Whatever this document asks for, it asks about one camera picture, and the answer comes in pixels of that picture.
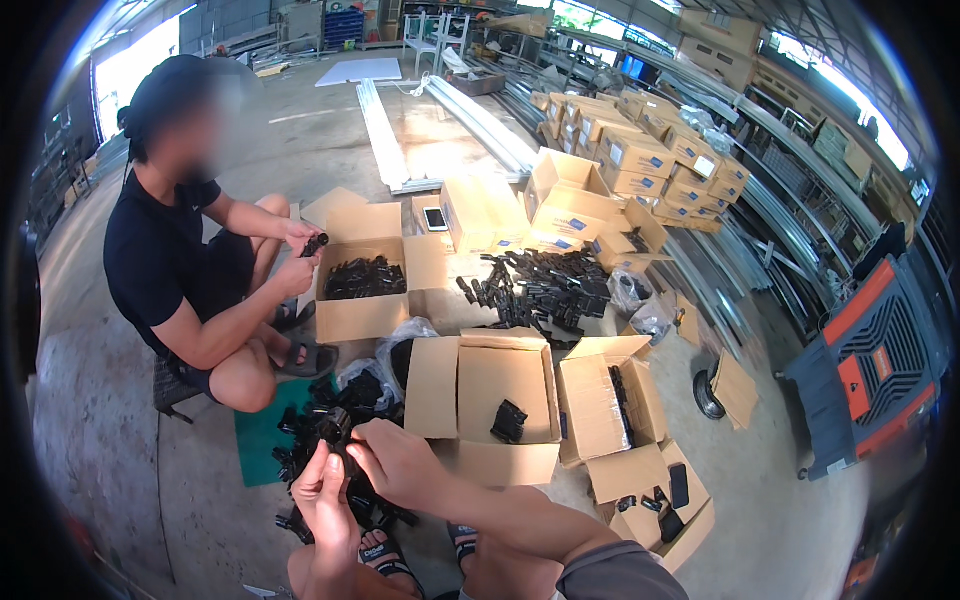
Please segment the white smartphone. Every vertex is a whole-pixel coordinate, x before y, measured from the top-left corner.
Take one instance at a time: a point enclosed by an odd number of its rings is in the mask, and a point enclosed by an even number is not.
[[[423,217],[426,219],[426,228],[428,231],[446,231],[446,221],[439,206],[425,208],[423,210]]]

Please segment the green mat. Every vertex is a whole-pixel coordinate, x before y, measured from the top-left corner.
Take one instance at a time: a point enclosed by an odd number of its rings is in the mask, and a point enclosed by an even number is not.
[[[233,412],[233,428],[237,435],[237,452],[243,485],[248,488],[276,483],[280,464],[272,456],[277,446],[290,448],[294,438],[276,428],[288,406],[297,410],[310,399],[307,388],[313,380],[295,379],[276,386],[274,403],[259,413]]]

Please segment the white board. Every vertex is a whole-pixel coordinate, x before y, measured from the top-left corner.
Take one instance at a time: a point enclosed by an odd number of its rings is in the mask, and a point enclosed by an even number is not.
[[[403,79],[396,59],[342,60],[333,65],[314,87],[345,84],[363,79]]]

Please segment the gray sleeve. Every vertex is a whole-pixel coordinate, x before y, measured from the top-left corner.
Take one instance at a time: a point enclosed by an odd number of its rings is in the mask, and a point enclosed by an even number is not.
[[[557,590],[567,600],[689,600],[673,575],[635,541],[578,556],[564,569]]]

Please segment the machine vent grille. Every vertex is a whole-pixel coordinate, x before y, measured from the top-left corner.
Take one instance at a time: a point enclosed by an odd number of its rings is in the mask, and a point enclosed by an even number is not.
[[[876,353],[881,348],[889,361],[885,377],[876,366]],[[924,377],[924,350],[903,298],[891,297],[878,308],[870,322],[841,348],[840,362],[851,355],[856,355],[870,401],[870,410],[855,422],[868,427],[910,394]]]

